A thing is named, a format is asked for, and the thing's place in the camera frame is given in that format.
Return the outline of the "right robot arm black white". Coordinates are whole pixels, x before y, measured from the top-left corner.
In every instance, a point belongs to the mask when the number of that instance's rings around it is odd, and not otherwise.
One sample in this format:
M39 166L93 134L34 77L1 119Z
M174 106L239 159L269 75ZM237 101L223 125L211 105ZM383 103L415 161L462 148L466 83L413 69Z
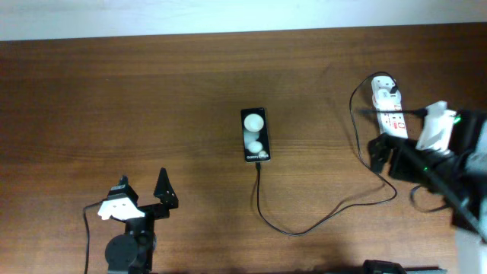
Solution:
M462 273L486 271L486 114L413 110L423 120L418 140L383 133L369 141L371 169L390 166L393 179L443 197L457 229Z

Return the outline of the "black smartphone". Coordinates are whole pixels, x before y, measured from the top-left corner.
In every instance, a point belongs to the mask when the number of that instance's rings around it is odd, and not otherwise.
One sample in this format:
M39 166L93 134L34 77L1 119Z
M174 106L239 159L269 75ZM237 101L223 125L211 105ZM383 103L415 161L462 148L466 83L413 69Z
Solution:
M240 111L244 160L257 163L271 160L268 123L263 107Z

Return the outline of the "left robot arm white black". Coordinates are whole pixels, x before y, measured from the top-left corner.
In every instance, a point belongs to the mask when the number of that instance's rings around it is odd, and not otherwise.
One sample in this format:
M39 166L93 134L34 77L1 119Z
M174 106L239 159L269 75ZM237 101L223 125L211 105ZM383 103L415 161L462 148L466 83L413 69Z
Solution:
M153 253L157 246L154 223L170 217L170 210L179 207L165 168L161 168L153 196L158 203L139 205L138 195L129 185L127 176L112 187L98 211L103 219L125 225L123 234L115 236L106 246L108 273L132 274L152 271Z

